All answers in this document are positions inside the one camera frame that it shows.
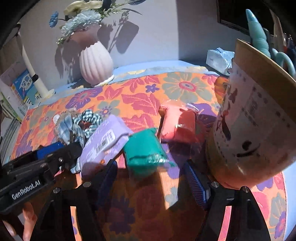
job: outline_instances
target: purple box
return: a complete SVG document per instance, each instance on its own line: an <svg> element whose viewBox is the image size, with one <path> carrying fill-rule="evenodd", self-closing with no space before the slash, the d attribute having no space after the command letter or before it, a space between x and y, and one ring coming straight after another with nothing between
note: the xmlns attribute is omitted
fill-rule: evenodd
<svg viewBox="0 0 296 241"><path fill-rule="evenodd" d="M133 132L120 117L110 115L86 142L80 156L81 177L90 178L115 158Z"/></svg>

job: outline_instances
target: pink ribbed vase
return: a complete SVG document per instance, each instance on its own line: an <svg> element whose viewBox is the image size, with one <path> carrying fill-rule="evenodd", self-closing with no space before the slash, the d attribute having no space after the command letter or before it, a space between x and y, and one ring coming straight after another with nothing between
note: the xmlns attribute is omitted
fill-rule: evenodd
<svg viewBox="0 0 296 241"><path fill-rule="evenodd" d="M82 48L79 59L81 74L93 87L107 84L114 78L111 56L98 40L97 32L100 27L99 24L93 24L71 36Z"/></svg>

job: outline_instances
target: blue plaid fabric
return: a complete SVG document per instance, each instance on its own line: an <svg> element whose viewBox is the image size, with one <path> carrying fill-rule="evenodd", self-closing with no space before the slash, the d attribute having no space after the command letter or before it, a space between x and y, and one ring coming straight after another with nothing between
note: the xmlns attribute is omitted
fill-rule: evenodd
<svg viewBox="0 0 296 241"><path fill-rule="evenodd" d="M79 126L80 122L91 123L89 128L82 130ZM81 147L84 148L85 138L88 139L92 136L98 126L102 123L102 117L99 114L93 113L92 110L85 110L77 117L71 118L68 114L57 127L59 131L59 138L63 142L69 145L72 141L79 142ZM77 164L71 169L72 173L79 173L81 170L80 159L77 159Z"/></svg>

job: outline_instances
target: finger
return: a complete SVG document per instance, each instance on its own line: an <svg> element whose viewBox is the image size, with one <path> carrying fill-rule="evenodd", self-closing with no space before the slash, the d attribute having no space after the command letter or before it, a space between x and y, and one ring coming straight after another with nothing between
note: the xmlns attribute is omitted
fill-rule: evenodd
<svg viewBox="0 0 296 241"><path fill-rule="evenodd" d="M14 237L14 236L17 235L17 233L16 233L15 229L13 228L13 226L11 226L11 225L10 225L8 222L6 222L6 221L3 221L3 223L4 223L5 227L7 228L8 232L10 233L11 236Z"/></svg>
<svg viewBox="0 0 296 241"><path fill-rule="evenodd" d="M27 202L24 204L23 207L23 215L25 218L25 223L24 223L24 234L23 234L23 240L24 241L29 241L34 229L34 226L37 222L37 216L34 213L34 209L31 205L31 203Z"/></svg>
<svg viewBox="0 0 296 241"><path fill-rule="evenodd" d="M25 220L30 220L34 216L34 209L30 202L26 202L23 206L22 213L24 215Z"/></svg>

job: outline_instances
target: white wall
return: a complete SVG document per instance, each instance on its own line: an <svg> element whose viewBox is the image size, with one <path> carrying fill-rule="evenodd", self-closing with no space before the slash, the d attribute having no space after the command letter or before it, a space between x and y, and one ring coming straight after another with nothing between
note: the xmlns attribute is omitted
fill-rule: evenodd
<svg viewBox="0 0 296 241"><path fill-rule="evenodd" d="M59 23L55 28L48 25L50 15L58 11L63 18L63 10L71 2L41 0L20 21L27 55L48 89L80 76L79 47L74 42L58 47ZM205 61L208 49L234 51L236 38L248 40L246 35L217 23L216 0L146 0L126 7L142 15L129 12L120 26L121 13L110 16L98 32L114 67L159 60ZM116 44L111 44L114 37Z"/></svg>

